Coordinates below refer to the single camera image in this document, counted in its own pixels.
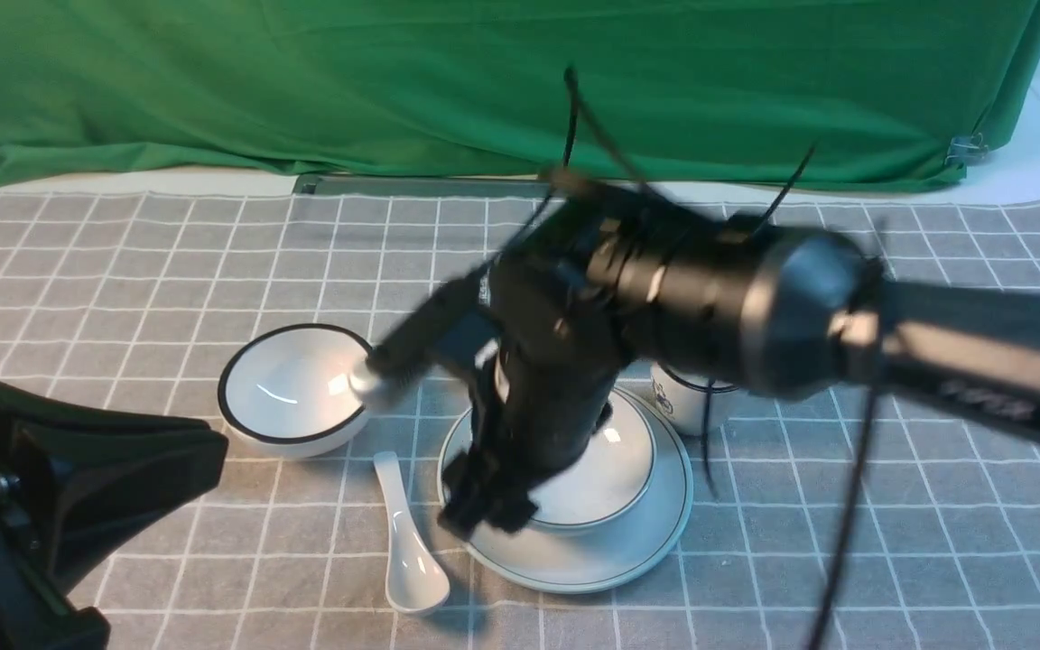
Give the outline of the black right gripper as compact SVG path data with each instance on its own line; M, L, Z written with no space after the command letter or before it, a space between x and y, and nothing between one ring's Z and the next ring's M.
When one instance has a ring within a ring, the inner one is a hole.
M591 280L599 249L638 225L635 203L563 203L488 265L498 350L476 382L473 444L441 471L438 522L462 542L480 525L528 526L531 490L581 460L633 359L609 288Z

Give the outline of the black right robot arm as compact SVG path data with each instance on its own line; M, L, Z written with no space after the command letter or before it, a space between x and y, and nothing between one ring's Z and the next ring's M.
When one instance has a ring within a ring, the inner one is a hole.
M1040 444L1040 293L892 280L824 227L710 219L618 190L571 199L488 272L498 350L439 523L515 534L644 359L796 402L862 385Z

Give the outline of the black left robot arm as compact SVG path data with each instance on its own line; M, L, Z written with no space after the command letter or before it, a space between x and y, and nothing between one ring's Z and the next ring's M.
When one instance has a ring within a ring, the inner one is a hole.
M0 649L105 649L70 593L108 555L219 484L205 421L98 410L0 380Z

